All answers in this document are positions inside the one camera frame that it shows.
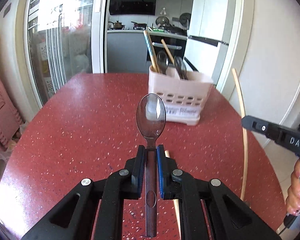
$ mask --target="speckled red tabletop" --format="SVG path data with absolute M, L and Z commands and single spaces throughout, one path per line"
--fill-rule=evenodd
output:
M 100 180 L 124 167 L 146 144 L 136 125 L 146 74 L 80 74 L 39 111 L 16 146 L 0 182 L 0 220 L 21 238 L 83 178 Z M 167 122 L 157 140 L 195 178 L 221 179 L 240 195 L 240 117 L 212 90 L 197 126 Z M 274 170 L 249 133 L 246 200 L 274 230 L 285 216 Z M 178 239 L 172 201 L 158 199 L 157 239 Z M 145 235 L 144 197 L 125 201 L 123 239 Z

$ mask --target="white utensil basket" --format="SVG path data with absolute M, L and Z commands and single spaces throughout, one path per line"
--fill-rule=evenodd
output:
M 168 67 L 166 75 L 149 68 L 149 93 L 158 95 L 166 109 L 168 122 L 197 125 L 213 81 L 199 72 L 187 72 L 189 80 L 180 79 L 173 67 Z

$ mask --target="metal screw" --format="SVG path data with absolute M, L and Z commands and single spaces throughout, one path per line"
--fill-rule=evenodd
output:
M 83 179 L 81 180 L 81 184 L 83 186 L 88 186 L 91 183 L 91 179 Z
M 215 186 L 215 187 L 218 187 L 218 186 L 221 185 L 221 181 L 218 180 L 218 179 L 213 179 L 213 180 L 211 181 L 211 184 L 212 184 L 213 186 Z
M 181 176 L 182 175 L 182 170 L 176 169 L 172 172 L 173 175 L 175 176 Z
M 123 169 L 123 170 L 120 170 L 120 171 L 119 171 L 119 174 L 120 174 L 121 176 L 126 176 L 126 175 L 129 174 L 129 171 L 126 170 L 126 169 Z

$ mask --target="label sticker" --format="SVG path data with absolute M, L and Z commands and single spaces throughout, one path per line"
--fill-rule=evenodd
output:
M 182 117 L 198 117 L 201 112 L 200 106 L 164 106 L 166 115 Z

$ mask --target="backsplash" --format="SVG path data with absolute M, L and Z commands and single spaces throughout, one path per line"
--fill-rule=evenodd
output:
M 155 20 L 160 16 L 162 7 L 166 8 L 166 17 L 170 20 L 170 23 L 176 27 L 185 29 L 179 22 L 173 22 L 172 17 L 179 18 L 182 13 L 191 13 L 193 0 L 156 0 L 155 16 L 154 15 L 110 15 L 109 21 L 122 22 L 125 25 L 125 29 L 133 29 L 133 22 L 146 23 L 148 26 L 152 26 L 152 23 L 156 27 Z

